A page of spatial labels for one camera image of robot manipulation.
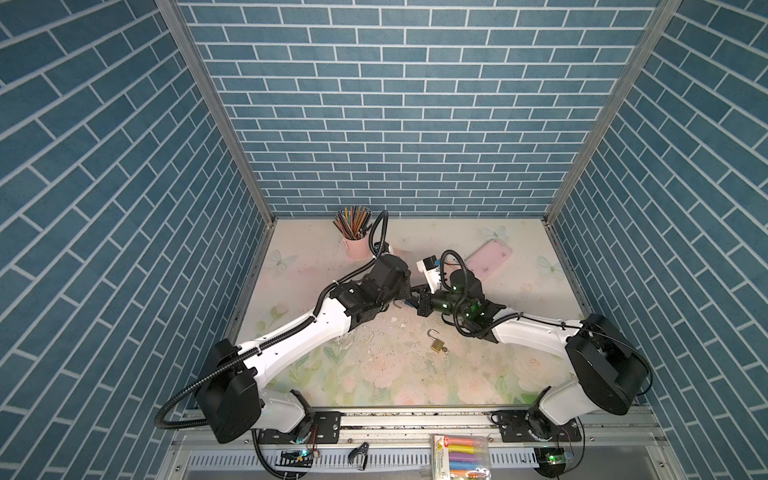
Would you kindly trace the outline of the large brass padlock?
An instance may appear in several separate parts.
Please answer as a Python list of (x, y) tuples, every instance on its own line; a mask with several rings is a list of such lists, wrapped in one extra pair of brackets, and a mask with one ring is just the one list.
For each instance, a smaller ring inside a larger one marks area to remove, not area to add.
[(431, 340), (430, 349), (436, 353), (448, 354), (449, 350), (445, 346), (445, 342), (439, 337), (439, 332), (435, 329), (429, 329), (427, 332), (428, 338)]

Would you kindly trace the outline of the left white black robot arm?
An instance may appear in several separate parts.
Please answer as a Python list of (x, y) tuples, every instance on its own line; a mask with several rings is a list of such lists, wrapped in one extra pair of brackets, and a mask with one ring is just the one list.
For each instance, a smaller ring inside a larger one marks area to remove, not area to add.
[(374, 320), (396, 300), (409, 297), (408, 265), (391, 253), (385, 234), (389, 215), (373, 223), (377, 241), (370, 260), (331, 282), (312, 310), (260, 338), (234, 345), (224, 339), (209, 351), (196, 381), (162, 405), (154, 419), (159, 430), (207, 426), (221, 444), (249, 430), (273, 430), (300, 443), (316, 428), (316, 412), (297, 390), (280, 393), (269, 383), (293, 363)]

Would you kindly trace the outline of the pink case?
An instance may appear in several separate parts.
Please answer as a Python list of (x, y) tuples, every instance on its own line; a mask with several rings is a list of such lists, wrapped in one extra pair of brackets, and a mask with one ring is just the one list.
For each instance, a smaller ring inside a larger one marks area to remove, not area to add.
[(488, 240), (465, 263), (478, 280), (485, 281), (511, 258), (512, 252), (506, 243), (496, 239)]

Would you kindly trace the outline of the blue padlock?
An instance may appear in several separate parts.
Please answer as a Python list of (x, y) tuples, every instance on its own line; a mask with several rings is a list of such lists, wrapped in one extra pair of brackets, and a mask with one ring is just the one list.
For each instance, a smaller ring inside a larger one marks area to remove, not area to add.
[(393, 302), (393, 305), (396, 308), (399, 308), (399, 309), (403, 309), (403, 308), (417, 309), (418, 308), (418, 300), (415, 297), (411, 297), (411, 298), (403, 299), (403, 300), (395, 300)]

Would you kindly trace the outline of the coloured pencils bundle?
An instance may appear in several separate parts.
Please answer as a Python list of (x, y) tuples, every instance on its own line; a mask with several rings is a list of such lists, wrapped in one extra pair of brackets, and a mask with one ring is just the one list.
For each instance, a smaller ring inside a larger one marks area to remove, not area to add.
[(344, 207), (336, 212), (333, 224), (345, 240), (360, 240), (368, 231), (370, 219), (371, 210), (368, 207)]

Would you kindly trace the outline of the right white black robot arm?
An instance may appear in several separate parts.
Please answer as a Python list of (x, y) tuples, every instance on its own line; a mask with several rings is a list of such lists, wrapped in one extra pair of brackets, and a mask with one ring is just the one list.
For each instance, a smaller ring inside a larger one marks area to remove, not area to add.
[(596, 410), (625, 415), (653, 384), (644, 355), (603, 315), (554, 319), (495, 303), (453, 250), (419, 260), (417, 269), (427, 280), (414, 290), (420, 316), (438, 312), (465, 338), (527, 347), (569, 362), (571, 378), (546, 385), (525, 414), (540, 439)]

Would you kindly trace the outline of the marker pack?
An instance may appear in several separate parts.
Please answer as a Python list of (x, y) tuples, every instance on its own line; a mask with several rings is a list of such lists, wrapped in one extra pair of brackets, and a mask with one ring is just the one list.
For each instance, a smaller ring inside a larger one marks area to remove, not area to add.
[(490, 479), (491, 459), (486, 438), (432, 435), (431, 476), (434, 480)]

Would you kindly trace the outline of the circuit board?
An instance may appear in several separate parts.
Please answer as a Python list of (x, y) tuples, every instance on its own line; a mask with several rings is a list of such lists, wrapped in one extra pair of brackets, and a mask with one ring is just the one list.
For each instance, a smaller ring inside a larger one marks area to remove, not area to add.
[(314, 454), (307, 449), (280, 450), (275, 465), (281, 469), (309, 469), (314, 464)]
[(535, 448), (534, 454), (537, 463), (534, 471), (541, 477), (559, 479), (565, 473), (569, 457), (563, 448)]

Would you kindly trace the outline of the left circuit board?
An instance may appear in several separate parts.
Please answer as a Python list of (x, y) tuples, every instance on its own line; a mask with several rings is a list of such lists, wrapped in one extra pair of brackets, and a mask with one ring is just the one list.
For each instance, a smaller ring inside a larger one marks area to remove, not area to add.
[(314, 454), (307, 449), (280, 450), (275, 465), (281, 469), (309, 469), (314, 464)]

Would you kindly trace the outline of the black metal clip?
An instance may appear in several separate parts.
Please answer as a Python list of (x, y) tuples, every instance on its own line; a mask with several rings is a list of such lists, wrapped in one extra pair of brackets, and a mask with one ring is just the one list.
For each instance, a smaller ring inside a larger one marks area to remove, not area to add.
[(364, 471), (367, 468), (370, 445), (363, 442), (355, 447), (347, 456), (347, 463), (357, 468), (358, 471)]

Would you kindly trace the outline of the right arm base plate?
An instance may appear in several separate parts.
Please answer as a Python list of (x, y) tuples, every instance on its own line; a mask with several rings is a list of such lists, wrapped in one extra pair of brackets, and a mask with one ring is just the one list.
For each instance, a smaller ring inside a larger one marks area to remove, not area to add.
[(505, 443), (557, 442), (575, 443), (583, 439), (579, 423), (572, 419), (557, 425), (538, 411), (530, 409), (498, 410), (489, 420), (499, 429)]

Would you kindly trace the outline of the right circuit board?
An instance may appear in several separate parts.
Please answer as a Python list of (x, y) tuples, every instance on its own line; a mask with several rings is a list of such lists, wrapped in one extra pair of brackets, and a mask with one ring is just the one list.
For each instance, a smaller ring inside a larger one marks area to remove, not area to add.
[(534, 454), (537, 463), (534, 471), (541, 477), (559, 479), (565, 473), (569, 457), (563, 448), (535, 448)]

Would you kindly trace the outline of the aluminium front rail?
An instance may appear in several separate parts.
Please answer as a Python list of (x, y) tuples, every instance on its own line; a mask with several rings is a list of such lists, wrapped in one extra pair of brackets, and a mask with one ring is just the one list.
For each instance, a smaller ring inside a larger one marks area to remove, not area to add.
[[(671, 450), (667, 436), (651, 409), (647, 406), (633, 406), (623, 416), (606, 412), (592, 412), (575, 419), (583, 434), (581, 441), (571, 443), (521, 442), (505, 443), (499, 429), (489, 420), (489, 414), (498, 410), (526, 409), (523, 406), (488, 407), (424, 407), (397, 408), (338, 408), (341, 430), (337, 444), (315, 445), (265, 445), (269, 450), (314, 448), (319, 457), (314, 462), (316, 471), (347, 467), (347, 456), (351, 450), (368, 442), (370, 445), (367, 468), (405, 466), (414, 462), (416, 451), (430, 444), (432, 435), (458, 435), (486, 438), (489, 442), (492, 461), (500, 466), (515, 463), (532, 465), (532, 456), (523, 455), (523, 450), (534, 452), (535, 448), (563, 448), (581, 455), (589, 448), (612, 448), (621, 452), (638, 452), (653, 462), (658, 472), (672, 471), (678, 463)], [(257, 434), (246, 432), (237, 439), (221, 444), (207, 426), (182, 429), (172, 442), (171, 450), (213, 451), (219, 450), (223, 459), (233, 458), (233, 449), (246, 449), (259, 443)]]

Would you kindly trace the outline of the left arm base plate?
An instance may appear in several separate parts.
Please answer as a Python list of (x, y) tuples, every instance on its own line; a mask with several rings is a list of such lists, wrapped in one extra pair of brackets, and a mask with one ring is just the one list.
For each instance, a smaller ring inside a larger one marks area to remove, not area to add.
[(288, 433), (276, 429), (260, 430), (257, 440), (267, 445), (337, 444), (341, 430), (340, 411), (315, 411), (308, 414)]

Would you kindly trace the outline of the pink pencil cup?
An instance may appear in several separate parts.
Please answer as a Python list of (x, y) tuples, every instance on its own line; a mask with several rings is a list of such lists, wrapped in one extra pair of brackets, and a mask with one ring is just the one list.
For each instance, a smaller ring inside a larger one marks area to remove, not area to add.
[(373, 257), (369, 246), (369, 235), (359, 239), (342, 239), (346, 256), (352, 261), (370, 260)]

